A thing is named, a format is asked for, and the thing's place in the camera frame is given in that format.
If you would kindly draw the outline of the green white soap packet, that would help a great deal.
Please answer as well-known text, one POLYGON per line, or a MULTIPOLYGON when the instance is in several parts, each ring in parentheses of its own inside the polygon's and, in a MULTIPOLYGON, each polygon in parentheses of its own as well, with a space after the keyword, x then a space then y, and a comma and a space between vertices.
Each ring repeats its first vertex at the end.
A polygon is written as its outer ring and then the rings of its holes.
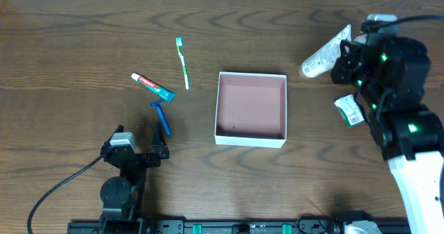
POLYGON ((348 128, 365 122, 364 116, 352 94, 341 97, 334 102, 348 128))

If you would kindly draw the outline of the white shampoo tube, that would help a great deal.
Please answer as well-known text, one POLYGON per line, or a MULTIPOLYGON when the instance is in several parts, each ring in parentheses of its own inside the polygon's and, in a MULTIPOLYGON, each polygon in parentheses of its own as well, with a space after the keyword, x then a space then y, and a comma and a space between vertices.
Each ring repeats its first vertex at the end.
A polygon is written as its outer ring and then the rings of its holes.
POLYGON ((331 70, 341 56, 340 43, 351 40, 351 25, 348 24, 328 43, 313 53, 300 66, 300 74, 304 78, 315 78, 331 70))

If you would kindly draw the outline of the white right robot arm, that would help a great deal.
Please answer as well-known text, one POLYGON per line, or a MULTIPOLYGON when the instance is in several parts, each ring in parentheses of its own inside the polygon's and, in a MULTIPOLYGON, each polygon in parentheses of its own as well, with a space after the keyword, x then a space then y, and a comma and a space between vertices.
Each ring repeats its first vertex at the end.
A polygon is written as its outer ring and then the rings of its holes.
POLYGON ((422 97, 427 48, 407 37, 343 40, 331 77, 357 88, 370 134, 398 185, 412 233, 443 232, 443 125, 422 97))

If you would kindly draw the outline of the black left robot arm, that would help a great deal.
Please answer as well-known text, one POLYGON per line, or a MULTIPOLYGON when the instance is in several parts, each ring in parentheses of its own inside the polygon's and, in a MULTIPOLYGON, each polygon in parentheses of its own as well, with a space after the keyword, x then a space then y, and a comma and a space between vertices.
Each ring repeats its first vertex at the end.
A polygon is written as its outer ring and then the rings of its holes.
POLYGON ((103 143, 101 155, 105 162, 119 170, 119 175, 109 178, 101 187, 100 233, 156 232, 155 222, 142 215, 142 201, 146 170, 159 167, 162 160, 169 158, 160 123, 156 124, 151 146, 153 152, 137 153, 134 135, 125 132, 122 125, 103 143))

